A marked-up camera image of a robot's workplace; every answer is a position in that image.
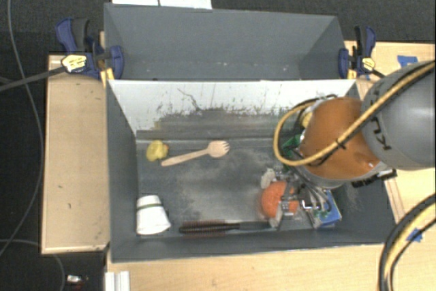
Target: spoon handle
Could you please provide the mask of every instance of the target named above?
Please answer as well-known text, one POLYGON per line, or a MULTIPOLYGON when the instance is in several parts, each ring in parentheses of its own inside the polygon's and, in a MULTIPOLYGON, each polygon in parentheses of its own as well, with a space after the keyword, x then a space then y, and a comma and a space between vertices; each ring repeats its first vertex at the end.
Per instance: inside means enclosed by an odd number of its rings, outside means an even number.
POLYGON ((195 151, 188 154, 177 155, 176 157, 171 157, 162 161, 162 166, 171 166, 179 163, 187 162, 188 160, 195 159, 197 157, 201 157, 203 155, 208 154, 208 149, 203 149, 202 151, 195 151))

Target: orange ball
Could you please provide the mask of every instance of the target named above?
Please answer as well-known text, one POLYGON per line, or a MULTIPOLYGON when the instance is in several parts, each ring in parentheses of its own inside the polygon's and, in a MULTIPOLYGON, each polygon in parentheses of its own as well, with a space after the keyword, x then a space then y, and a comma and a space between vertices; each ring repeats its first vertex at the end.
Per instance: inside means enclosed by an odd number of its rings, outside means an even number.
MULTIPOLYGON (((274 218, 277 214, 277 207, 281 202, 281 197, 286 190, 286 181, 271 182, 271 184, 263 191, 260 202, 264 214, 269 218, 274 218)), ((289 194, 294 193, 294 188, 291 187, 289 194)), ((298 201, 292 200, 289 203, 289 212, 295 213, 298 209, 298 201)))

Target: white cup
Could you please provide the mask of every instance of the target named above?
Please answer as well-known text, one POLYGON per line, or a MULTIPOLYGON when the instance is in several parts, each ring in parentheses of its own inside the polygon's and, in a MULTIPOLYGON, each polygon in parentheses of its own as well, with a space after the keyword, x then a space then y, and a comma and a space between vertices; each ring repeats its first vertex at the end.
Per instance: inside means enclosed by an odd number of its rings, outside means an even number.
POLYGON ((161 233, 171 226, 159 196, 143 196, 136 202, 136 232, 140 235, 161 233))

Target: gray cardboard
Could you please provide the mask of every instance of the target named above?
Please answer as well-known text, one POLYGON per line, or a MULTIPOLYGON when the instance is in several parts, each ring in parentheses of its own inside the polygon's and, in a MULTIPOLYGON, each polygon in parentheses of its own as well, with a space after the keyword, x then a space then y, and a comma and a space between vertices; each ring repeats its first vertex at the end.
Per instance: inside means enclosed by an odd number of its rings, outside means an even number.
POLYGON ((306 14, 107 3, 104 31, 123 79, 339 78, 344 47, 336 17, 306 14))

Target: wooden spoon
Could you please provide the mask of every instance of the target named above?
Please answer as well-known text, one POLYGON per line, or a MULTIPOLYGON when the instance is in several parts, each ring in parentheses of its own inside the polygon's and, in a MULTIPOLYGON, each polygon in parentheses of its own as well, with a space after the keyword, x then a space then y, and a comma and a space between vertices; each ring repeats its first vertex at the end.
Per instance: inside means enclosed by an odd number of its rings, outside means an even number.
POLYGON ((206 149, 201 151, 195 151, 188 154, 178 155, 169 159, 163 160, 162 166, 171 166, 186 162, 187 160, 195 159, 203 155, 209 154, 211 157, 222 157, 227 154, 230 149, 230 145, 226 141, 212 141, 209 143, 206 149))

